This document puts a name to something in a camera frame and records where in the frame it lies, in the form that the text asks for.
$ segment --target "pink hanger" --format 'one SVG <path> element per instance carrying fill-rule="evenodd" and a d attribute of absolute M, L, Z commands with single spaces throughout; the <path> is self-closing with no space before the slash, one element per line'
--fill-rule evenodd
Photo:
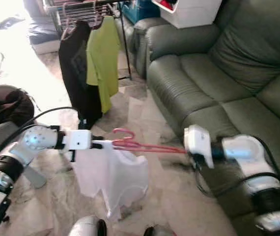
<path fill-rule="evenodd" d="M 150 144 L 140 144 L 134 141 L 136 136 L 134 132 L 117 128 L 113 130 L 113 133 L 122 132 L 130 134 L 128 137 L 123 139 L 116 139 L 112 142 L 115 150 L 126 150 L 126 151 L 146 151 L 146 152 L 160 152 L 160 153 L 187 153 L 184 149 L 170 146 L 161 146 L 161 145 L 150 145 Z"/>

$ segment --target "blue container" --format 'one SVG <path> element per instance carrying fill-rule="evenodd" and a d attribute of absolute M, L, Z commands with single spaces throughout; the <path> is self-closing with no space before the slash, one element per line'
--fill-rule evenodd
<path fill-rule="evenodd" d="M 160 8 L 151 0 L 120 2 L 122 12 L 133 24 L 144 18 L 160 17 Z"/>

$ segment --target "red object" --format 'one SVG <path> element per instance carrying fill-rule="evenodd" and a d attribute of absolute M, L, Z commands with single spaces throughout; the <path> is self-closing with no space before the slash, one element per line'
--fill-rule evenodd
<path fill-rule="evenodd" d="M 114 129 L 113 133 L 122 132 L 130 134 L 131 136 L 125 137 L 123 139 L 116 139 L 112 142 L 115 150 L 126 150 L 126 151 L 146 151 L 146 152 L 159 152 L 159 153 L 187 153 L 184 149 L 177 147 L 161 146 L 161 145 L 150 145 L 150 144 L 140 144 L 134 141 L 136 136 L 134 132 L 128 129 Z"/>
<path fill-rule="evenodd" d="M 170 10 L 173 10 L 173 6 L 170 3 L 168 3 L 166 0 L 162 0 L 160 4 L 163 5 L 164 7 L 167 7 Z"/>

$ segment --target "marble floor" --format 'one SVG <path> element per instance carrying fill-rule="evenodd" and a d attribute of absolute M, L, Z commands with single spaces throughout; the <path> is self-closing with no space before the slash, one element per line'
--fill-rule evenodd
<path fill-rule="evenodd" d="M 0 84 L 28 91 L 42 110 L 70 105 L 62 82 L 57 53 L 37 56 L 28 44 L 23 27 L 11 33 L 0 31 L 0 51 L 5 59 Z M 126 73 L 125 58 L 119 56 L 119 73 Z M 47 124 L 76 128 L 71 110 L 48 114 L 39 119 Z M 92 128 L 94 135 L 113 139 L 113 128 L 124 127 L 136 133 L 139 142 L 181 146 L 155 105 L 145 80 L 133 69 L 133 80 L 119 82 L 119 93 L 112 97 L 112 108 Z M 178 236 L 233 236 L 229 220 L 217 202 L 196 188 L 194 177 L 177 169 L 166 168 L 170 160 L 186 162 L 184 155 L 145 154 L 149 163 L 149 189 L 141 201 L 124 209 L 124 218 L 109 222 L 110 236 L 141 236 L 146 227 L 161 224 Z M 32 166 L 47 177 L 47 184 L 34 189 L 21 176 L 10 198 L 7 213 L 10 222 L 0 226 L 0 236 L 66 236 L 81 217 L 95 214 L 105 219 L 101 195 L 88 198 L 80 193 L 76 176 L 56 150 L 47 150 Z"/>

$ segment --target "black garment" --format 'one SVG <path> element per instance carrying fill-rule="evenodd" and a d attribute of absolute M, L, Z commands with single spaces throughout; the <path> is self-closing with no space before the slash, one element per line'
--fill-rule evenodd
<path fill-rule="evenodd" d="M 33 103 L 20 89 L 12 91 L 4 101 L 0 101 L 0 124 L 12 121 L 17 126 L 21 126 L 33 116 Z"/>
<path fill-rule="evenodd" d="M 84 21 L 77 21 L 71 35 L 60 42 L 59 61 L 62 79 L 71 104 L 87 121 L 87 129 L 102 117 L 98 86 L 86 84 L 86 43 L 90 27 Z"/>

